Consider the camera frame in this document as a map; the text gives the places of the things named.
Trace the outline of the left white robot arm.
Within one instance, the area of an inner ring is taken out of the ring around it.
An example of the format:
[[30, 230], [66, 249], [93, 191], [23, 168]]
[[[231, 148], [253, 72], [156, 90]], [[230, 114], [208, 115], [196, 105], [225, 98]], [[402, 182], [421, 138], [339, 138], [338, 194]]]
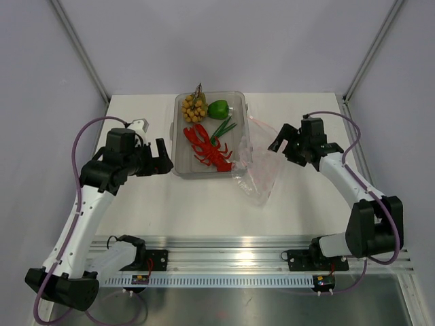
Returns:
[[129, 235], [120, 236], [102, 256], [86, 263], [102, 217], [127, 179], [164, 175], [173, 168], [164, 139], [156, 139], [156, 146], [158, 155], [153, 156], [150, 144], [129, 128], [107, 133], [105, 146], [82, 167], [75, 203], [54, 249], [42, 267], [29, 269], [24, 278], [38, 298], [86, 311], [101, 283], [113, 274], [158, 265], [145, 241]]

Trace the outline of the clear zip top bag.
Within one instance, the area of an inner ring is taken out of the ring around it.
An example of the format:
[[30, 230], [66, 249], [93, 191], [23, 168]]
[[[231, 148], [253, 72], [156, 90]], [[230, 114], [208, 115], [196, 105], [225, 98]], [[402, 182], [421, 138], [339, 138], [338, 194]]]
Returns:
[[278, 136], [272, 126], [251, 115], [247, 126], [249, 133], [241, 138], [237, 146], [231, 175], [249, 203], [263, 207], [271, 196], [285, 159], [268, 149]]

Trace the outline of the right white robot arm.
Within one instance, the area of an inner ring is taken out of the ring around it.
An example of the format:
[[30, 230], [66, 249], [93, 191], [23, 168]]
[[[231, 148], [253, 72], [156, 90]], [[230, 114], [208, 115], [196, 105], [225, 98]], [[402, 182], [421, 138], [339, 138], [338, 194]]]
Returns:
[[347, 271], [348, 258], [394, 263], [404, 245], [403, 203], [386, 196], [348, 165], [349, 153], [328, 142], [324, 122], [315, 114], [304, 115], [300, 128], [284, 124], [269, 145], [276, 152], [283, 141], [287, 161], [310, 164], [327, 178], [351, 210], [343, 233], [313, 238], [307, 249], [286, 252], [289, 269], [295, 271]]

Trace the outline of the red toy lobster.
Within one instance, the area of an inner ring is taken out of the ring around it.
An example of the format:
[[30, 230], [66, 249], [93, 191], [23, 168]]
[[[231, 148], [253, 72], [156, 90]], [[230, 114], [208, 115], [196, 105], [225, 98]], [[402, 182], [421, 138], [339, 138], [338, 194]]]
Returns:
[[232, 151], [228, 149], [227, 143], [221, 148], [220, 140], [216, 137], [211, 138], [208, 132], [200, 124], [183, 129], [183, 134], [190, 142], [194, 157], [206, 166], [215, 166], [219, 173], [230, 172], [232, 163], [229, 159]]

